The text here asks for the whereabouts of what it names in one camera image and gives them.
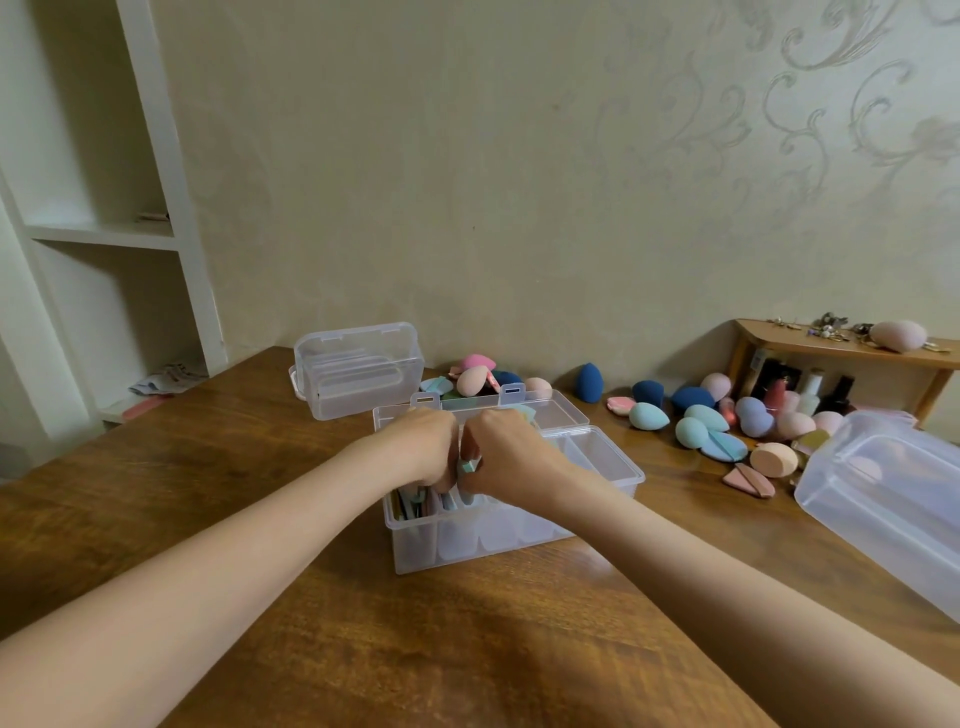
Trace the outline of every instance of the shelf compartment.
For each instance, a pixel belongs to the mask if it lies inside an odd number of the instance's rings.
[[[145,221],[139,223],[88,223],[69,227],[28,225],[27,234],[34,240],[62,243],[115,245],[123,248],[147,248],[156,251],[174,251],[170,223]]]

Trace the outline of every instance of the paper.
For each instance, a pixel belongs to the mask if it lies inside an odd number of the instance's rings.
[[[178,360],[165,365],[159,372],[140,379],[130,391],[137,395],[179,395],[209,375],[202,360]]]

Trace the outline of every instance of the wallpaper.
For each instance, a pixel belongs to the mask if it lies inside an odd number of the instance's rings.
[[[405,320],[431,363],[673,386],[737,317],[960,338],[960,0],[153,7],[233,360]]]

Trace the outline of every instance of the box handle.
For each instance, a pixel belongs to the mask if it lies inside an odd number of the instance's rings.
[[[410,398],[410,406],[440,409],[440,395],[436,392],[417,392]]]
[[[523,404],[527,401],[527,386],[519,381],[516,384],[504,384],[500,387],[498,404],[502,407],[507,404]]]

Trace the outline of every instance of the small wooden shelf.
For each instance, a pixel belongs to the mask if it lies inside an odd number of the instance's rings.
[[[80,225],[28,225],[27,234],[34,240],[52,240],[62,243],[117,245],[123,248],[145,248],[155,251],[175,251],[170,223],[86,223]]]
[[[745,375],[750,363],[751,346],[769,350],[771,353],[795,352],[818,354],[820,356],[842,356],[926,367],[935,370],[935,372],[933,380],[913,411],[918,420],[917,426],[921,426],[933,410],[937,398],[940,397],[941,392],[944,391],[950,381],[950,376],[954,371],[960,369],[960,341],[952,339],[930,339],[942,349],[950,349],[950,353],[929,352],[926,349],[909,353],[896,353],[885,349],[875,349],[866,344],[861,344],[855,339],[853,341],[830,341],[818,336],[808,336],[806,332],[809,329],[809,324],[801,324],[803,328],[796,330],[756,319],[735,319],[734,323],[739,338],[733,349],[728,370],[734,391],[738,391],[736,389],[738,381]]]

